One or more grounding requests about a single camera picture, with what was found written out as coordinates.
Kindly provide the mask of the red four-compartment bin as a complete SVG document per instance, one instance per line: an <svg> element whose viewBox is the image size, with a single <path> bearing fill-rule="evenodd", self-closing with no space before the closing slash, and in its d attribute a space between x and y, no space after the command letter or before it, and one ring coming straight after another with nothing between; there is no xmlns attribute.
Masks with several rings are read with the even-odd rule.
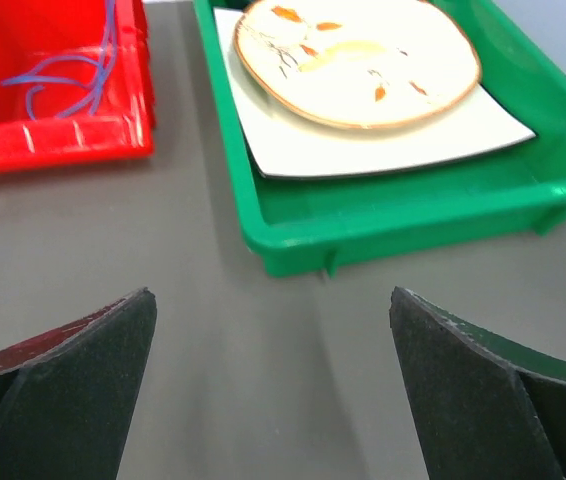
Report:
<svg viewBox="0 0 566 480"><path fill-rule="evenodd" d="M153 150L139 1L0 1L0 173Z"/></svg>

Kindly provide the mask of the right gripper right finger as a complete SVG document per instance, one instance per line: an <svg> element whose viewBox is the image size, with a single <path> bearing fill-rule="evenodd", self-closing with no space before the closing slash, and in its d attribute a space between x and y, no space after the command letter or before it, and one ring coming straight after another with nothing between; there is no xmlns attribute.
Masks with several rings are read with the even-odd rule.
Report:
<svg viewBox="0 0 566 480"><path fill-rule="evenodd" d="M401 287L389 317L430 478L566 479L566 361Z"/></svg>

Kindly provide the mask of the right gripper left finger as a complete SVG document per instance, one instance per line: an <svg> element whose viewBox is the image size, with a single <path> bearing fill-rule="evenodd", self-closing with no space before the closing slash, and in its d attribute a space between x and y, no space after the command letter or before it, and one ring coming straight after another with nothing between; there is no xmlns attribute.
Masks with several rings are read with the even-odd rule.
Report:
<svg viewBox="0 0 566 480"><path fill-rule="evenodd" d="M117 477L156 320L143 288L0 350L0 479Z"/></svg>

